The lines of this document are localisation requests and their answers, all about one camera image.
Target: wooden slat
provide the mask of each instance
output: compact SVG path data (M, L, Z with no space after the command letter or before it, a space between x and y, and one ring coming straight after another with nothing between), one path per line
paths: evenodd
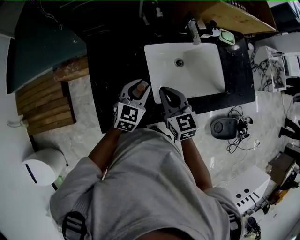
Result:
M71 118L71 117L72 117L72 114L71 114L71 111L69 110L68 112L62 112L62 113L56 114L54 116L50 116L48 118L42 119L40 121L36 121L34 123L31 123L31 124L29 124L29 127L30 128L39 128L39 127L42 127L44 125L54 123L54 122L59 122L61 120L68 119L68 118Z
M24 118L29 119L34 117L35 115L39 115L40 113L47 112L53 108L57 108L66 104L69 104L67 97L59 98L57 100L54 100L53 102L42 105L36 109L31 110L30 112L25 113Z
M44 104L47 104L49 102L52 102L56 99L59 99L59 98L62 98L63 97L63 94L62 94L62 91L57 91L57 92L54 92L54 93L51 93L45 97L42 97L41 99L39 99L38 101L35 101L33 103L30 103L28 105L26 105L24 108L21 108L21 109L18 109L18 114L19 115L22 115L24 113L27 113L31 110L33 110L34 108L37 108L39 106L42 106Z
M40 85L30 89L29 91L25 92L23 95L16 97L15 100L17 102L17 106L19 103L26 101L28 98L44 91L54 85L58 85L59 82L55 81L53 78L48 79L46 82L41 83Z
M34 134L38 134L38 133L42 133L48 130L52 130L52 129L56 129L56 128L61 128L63 126L67 126L67 125L71 125L74 124L74 121L72 118L68 118L68 119L64 119L62 121L59 122L54 122L54 123L50 123L48 125L44 125L42 127L38 127L38 128L27 128L27 132L28 135L34 135Z
M25 99L24 101L22 101L20 103L17 103L17 108L21 109L21 108L25 107L26 105L28 105L30 103L33 103L35 101L38 101L42 97L47 96L47 95L49 95L53 92L57 92L59 90L62 90L61 83L58 83L58 84L53 85L49 88L46 88L46 89L32 95L31 97Z
M82 57L63 64L54 71L54 79L58 82L68 82L89 74L88 58Z
M43 82L47 81L48 79L50 79L50 78L53 79L53 77L54 77L53 71L49 71L49 72L45 73L44 75L38 77L37 79L33 80L32 82L28 83L23 88L18 90L15 94L16 98L19 98L21 95L25 94L30 89L35 88L36 86L42 84Z
M59 113L64 113L64 112L67 112L67 111L70 111L69 104L66 104L66 105L63 105L63 106L60 106L60 107L57 107L57 108L53 108L53 109L51 109L47 112L42 112L40 114L33 115L30 118L26 117L26 119L27 119L27 121L30 125L33 122L40 121L42 119L46 119L48 117L55 116Z

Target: green soap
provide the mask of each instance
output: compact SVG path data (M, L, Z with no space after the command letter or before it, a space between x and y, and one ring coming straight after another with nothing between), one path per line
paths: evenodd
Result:
M222 32L222 38L229 42L233 42L233 34L230 32Z

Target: white trash can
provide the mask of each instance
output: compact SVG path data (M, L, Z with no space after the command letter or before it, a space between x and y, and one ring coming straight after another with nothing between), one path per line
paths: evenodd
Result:
M60 175L66 159L56 149L43 149L29 155L23 162L24 170L35 185L51 185Z

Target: wooden crate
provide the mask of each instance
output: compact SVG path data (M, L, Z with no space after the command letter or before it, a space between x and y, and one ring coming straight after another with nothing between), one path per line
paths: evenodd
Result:
M50 71L16 92L19 115L28 121L28 135L76 122L67 82L58 82Z

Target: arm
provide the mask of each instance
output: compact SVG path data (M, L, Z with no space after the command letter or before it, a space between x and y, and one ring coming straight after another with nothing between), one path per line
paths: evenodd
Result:
M212 188L210 173L192 138L181 141L184 161L192 172L197 187L202 191Z
M111 128L89 154L89 158L101 169L102 173L112 159L121 133L122 130Z

